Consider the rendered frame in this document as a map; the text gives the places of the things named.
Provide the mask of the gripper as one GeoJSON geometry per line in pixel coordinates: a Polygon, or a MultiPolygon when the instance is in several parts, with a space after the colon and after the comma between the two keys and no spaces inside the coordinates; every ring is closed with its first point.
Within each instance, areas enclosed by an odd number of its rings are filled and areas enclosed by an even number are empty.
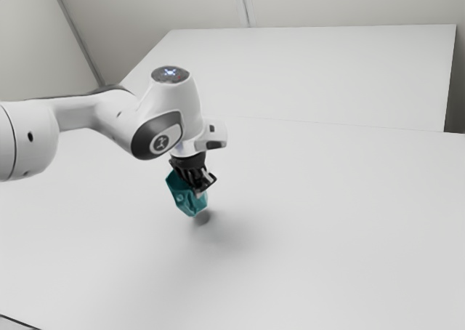
{"type": "Polygon", "coordinates": [[[189,157],[171,156],[169,163],[178,176],[194,189],[195,197],[200,198],[213,185],[217,178],[206,168],[206,154],[197,153],[189,157]]]}

